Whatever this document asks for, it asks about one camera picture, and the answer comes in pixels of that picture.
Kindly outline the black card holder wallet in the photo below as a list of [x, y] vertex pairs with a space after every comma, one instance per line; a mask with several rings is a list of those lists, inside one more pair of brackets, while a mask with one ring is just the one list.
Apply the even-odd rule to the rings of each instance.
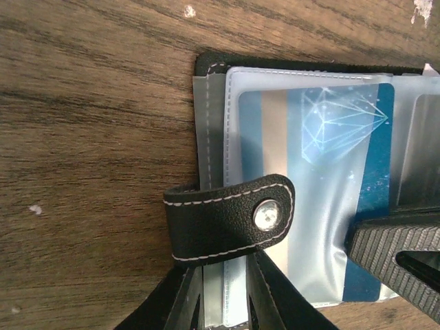
[[[197, 58], [192, 86], [199, 183], [168, 190], [164, 205], [176, 264], [202, 268], [204, 329], [250, 329], [247, 257], [264, 252], [277, 266], [267, 251], [285, 241], [294, 220], [296, 190], [287, 176], [243, 179], [239, 96], [246, 91], [379, 83], [395, 90], [389, 210], [375, 216], [384, 217], [400, 207], [429, 204], [398, 206], [397, 198], [415, 102], [422, 94], [439, 96], [438, 71], [429, 65], [415, 69], [306, 63], [220, 52]], [[325, 307], [352, 303], [307, 302], [320, 313]]]

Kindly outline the blue credit card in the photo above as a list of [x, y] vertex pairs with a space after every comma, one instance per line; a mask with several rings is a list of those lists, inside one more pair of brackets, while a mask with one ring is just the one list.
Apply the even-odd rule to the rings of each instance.
[[243, 179], [287, 176], [287, 238], [267, 252], [313, 305], [394, 296], [351, 262], [351, 225], [388, 214], [395, 90], [388, 83], [246, 91], [238, 99]]

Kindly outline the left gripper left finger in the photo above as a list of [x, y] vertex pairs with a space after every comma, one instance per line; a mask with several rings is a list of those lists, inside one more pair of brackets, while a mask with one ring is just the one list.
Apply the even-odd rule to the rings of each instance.
[[173, 267], [147, 299], [116, 329], [204, 329], [201, 267]]

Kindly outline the black credit card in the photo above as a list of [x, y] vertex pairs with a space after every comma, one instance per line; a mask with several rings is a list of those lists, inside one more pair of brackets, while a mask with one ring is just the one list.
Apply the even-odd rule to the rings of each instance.
[[439, 96], [422, 94], [410, 123], [397, 205], [439, 201]]

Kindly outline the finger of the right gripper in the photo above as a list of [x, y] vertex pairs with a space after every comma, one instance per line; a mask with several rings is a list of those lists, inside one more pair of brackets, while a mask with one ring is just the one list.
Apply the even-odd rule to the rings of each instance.
[[352, 225], [347, 256], [439, 321], [439, 203], [400, 207]]

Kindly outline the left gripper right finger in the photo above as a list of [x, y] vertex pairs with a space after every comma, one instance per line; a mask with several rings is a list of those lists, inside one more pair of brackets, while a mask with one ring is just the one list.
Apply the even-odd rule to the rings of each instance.
[[264, 252], [247, 257], [247, 310], [250, 329], [336, 329], [310, 305]]

